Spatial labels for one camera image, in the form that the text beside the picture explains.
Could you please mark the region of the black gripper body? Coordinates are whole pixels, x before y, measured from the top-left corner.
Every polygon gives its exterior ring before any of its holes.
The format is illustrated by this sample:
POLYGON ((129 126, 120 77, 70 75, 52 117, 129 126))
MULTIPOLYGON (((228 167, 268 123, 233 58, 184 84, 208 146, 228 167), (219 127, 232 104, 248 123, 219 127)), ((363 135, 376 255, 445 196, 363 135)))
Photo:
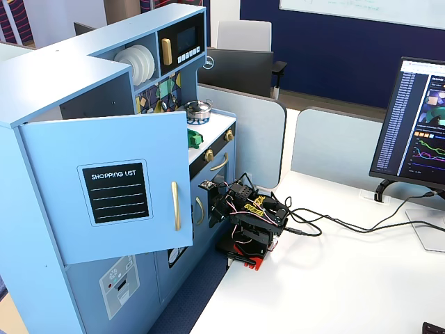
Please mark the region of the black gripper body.
POLYGON ((233 203, 234 200, 234 192, 232 190, 228 190, 225 193, 222 193, 221 191, 217 191, 217 195, 212 200, 212 210, 218 210, 218 209, 226 209, 227 217, 231 212, 233 212, 233 208, 230 206, 230 204, 233 203))

